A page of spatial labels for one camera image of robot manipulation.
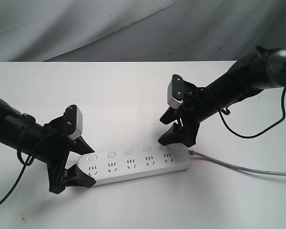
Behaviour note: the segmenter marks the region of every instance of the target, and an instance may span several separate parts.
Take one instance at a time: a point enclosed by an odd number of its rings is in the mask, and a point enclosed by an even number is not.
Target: gray power cord
[[[263,171],[263,170],[258,170],[258,169],[251,169],[251,168],[245,168],[245,167],[241,167],[241,166],[232,165],[232,164],[226,163],[224,161],[217,160],[213,157],[207,156],[205,154],[195,152],[193,150],[189,150],[189,154],[191,156],[200,156],[200,157],[202,157],[202,158],[204,158],[210,162],[213,162],[215,164],[225,166],[225,167],[231,168],[231,169],[242,170],[242,171],[246,171],[246,172],[250,172],[250,173],[265,174],[265,175],[286,176],[286,172]]]

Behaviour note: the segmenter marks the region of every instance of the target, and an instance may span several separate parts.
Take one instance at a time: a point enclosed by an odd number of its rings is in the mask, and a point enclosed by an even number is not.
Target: table surface
[[[70,104],[83,113],[84,139],[94,150],[157,141],[170,126],[172,74],[197,86],[233,62],[0,63],[0,98],[44,124]],[[266,90],[231,106],[227,122],[255,134],[281,117],[282,89]],[[256,139],[228,132],[219,115],[202,122],[194,149],[233,164],[286,171],[286,120]],[[71,153],[68,166],[78,156]],[[21,170],[15,150],[0,144],[0,199]],[[44,163],[35,161],[0,206],[5,228],[286,229],[286,177],[253,175],[194,159],[189,169],[92,188],[48,192]]]

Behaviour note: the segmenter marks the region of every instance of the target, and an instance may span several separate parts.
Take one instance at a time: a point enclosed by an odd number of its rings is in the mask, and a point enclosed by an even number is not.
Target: fabric backdrop
[[[286,0],[0,0],[0,61],[236,60],[286,48]]]

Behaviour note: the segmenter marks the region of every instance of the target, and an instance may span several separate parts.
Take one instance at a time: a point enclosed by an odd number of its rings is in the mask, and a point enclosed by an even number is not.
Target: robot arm
[[[69,186],[95,184],[95,180],[77,165],[65,169],[70,151],[80,155],[94,152],[81,134],[82,114],[76,105],[69,106],[63,116],[41,126],[31,115],[21,114],[0,99],[0,142],[17,149],[18,159],[26,166],[34,158],[46,163],[52,193],[59,194]],[[21,152],[32,160],[24,162]]]
[[[261,93],[264,89],[286,87],[286,50],[266,50],[257,47],[258,54],[250,54],[237,61],[224,75],[204,90],[173,75],[167,90],[168,110],[160,118],[163,124],[175,120],[173,126],[159,138],[168,145],[196,143],[199,124],[228,106]]]

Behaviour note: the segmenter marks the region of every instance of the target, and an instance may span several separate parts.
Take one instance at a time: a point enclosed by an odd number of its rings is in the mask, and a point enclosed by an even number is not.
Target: white power strip
[[[78,167],[96,180],[95,185],[187,169],[191,159],[182,144],[146,144],[80,156]]]

